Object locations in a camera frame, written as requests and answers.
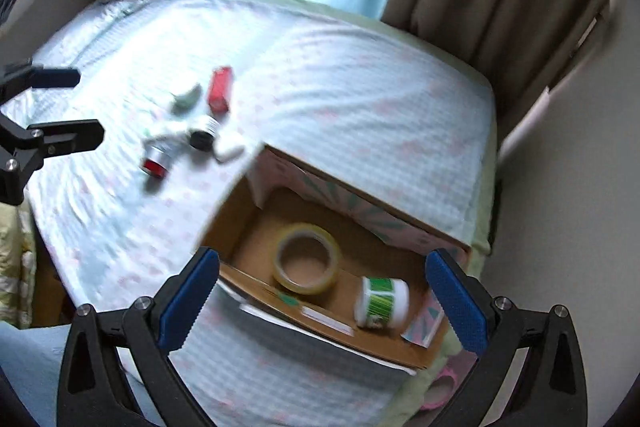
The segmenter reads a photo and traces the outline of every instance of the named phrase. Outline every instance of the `metal screw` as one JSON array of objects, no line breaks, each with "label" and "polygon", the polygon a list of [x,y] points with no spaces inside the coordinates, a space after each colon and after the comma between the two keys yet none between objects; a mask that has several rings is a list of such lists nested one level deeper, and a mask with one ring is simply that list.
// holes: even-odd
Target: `metal screw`
[{"label": "metal screw", "polygon": [[10,160],[6,161],[6,169],[9,172],[17,171],[19,168],[20,168],[20,164],[18,163],[18,160],[16,160],[15,158],[11,158]]},{"label": "metal screw", "polygon": [[494,303],[502,311],[510,310],[511,306],[513,306],[513,303],[507,297],[496,297]]},{"label": "metal screw", "polygon": [[133,307],[137,310],[146,310],[151,306],[151,297],[138,297],[133,301]]},{"label": "metal screw", "polygon": [[569,310],[565,306],[562,306],[562,304],[558,304],[558,306],[554,307],[554,313],[561,319],[564,319],[569,314]]},{"label": "metal screw", "polygon": [[76,308],[76,313],[81,317],[86,317],[91,313],[91,304],[80,304],[78,308]]}]

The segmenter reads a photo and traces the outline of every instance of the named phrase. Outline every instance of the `mattress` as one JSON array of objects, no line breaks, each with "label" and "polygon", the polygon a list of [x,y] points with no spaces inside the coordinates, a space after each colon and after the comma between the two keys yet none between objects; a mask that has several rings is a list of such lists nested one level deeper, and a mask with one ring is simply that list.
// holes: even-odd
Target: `mattress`
[{"label": "mattress", "polygon": [[[472,245],[479,275],[492,204],[494,101],[477,71],[381,23],[297,0],[99,0],[34,56],[79,68],[74,90],[23,93],[22,125],[98,118],[95,152],[52,158],[28,185],[76,304],[153,295],[180,271],[252,157],[269,143]],[[146,126],[171,86],[234,68],[223,124],[246,139],[220,165],[186,153],[158,190],[140,170]],[[415,377],[240,311],[215,289],[172,362],[220,426],[402,425],[446,357]],[[133,369],[125,360],[125,365]]]}]

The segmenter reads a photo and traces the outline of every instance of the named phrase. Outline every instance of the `small red box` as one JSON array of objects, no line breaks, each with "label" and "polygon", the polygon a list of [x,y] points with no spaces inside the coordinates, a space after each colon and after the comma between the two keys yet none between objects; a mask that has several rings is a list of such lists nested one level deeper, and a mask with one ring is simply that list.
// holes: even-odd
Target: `small red box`
[{"label": "small red box", "polygon": [[224,114],[229,111],[233,76],[234,70],[231,66],[224,66],[213,72],[207,95],[207,103],[212,113]]}]

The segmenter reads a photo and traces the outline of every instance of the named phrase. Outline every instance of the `bed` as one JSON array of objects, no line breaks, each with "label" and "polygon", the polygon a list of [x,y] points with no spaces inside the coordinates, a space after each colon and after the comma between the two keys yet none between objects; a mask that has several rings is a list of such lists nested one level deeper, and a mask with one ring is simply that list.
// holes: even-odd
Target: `bed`
[{"label": "bed", "polygon": [[[28,185],[44,243],[76,305],[98,311],[153,295],[180,271],[263,142],[488,253],[495,116],[487,80],[382,23],[300,0],[99,0],[34,56],[77,67],[74,90],[25,92],[3,112],[23,126],[98,118],[95,152],[52,158]],[[146,126],[168,86],[206,87],[231,64],[225,128],[247,143],[219,164],[184,154],[158,190],[140,170]],[[171,360],[220,426],[396,426],[420,407],[447,357],[411,376],[267,323],[216,288]],[[124,365],[134,371],[132,361]]]}]

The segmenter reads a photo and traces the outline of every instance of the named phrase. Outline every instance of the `white sticker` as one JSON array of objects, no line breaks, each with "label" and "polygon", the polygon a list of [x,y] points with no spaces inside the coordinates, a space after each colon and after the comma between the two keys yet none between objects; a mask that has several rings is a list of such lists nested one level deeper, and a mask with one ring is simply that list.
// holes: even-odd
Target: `white sticker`
[{"label": "white sticker", "polygon": [[353,328],[351,328],[350,326],[347,326],[346,324],[343,324],[342,322],[338,322],[335,319],[332,319],[331,317],[322,315],[321,313],[315,310],[312,310],[311,308],[302,306],[302,314],[305,315],[305,317],[309,317],[310,319],[313,319],[321,324],[324,324],[325,326],[329,326],[333,330],[340,331],[340,333],[344,333],[345,335],[349,335],[350,337],[353,336]]}]

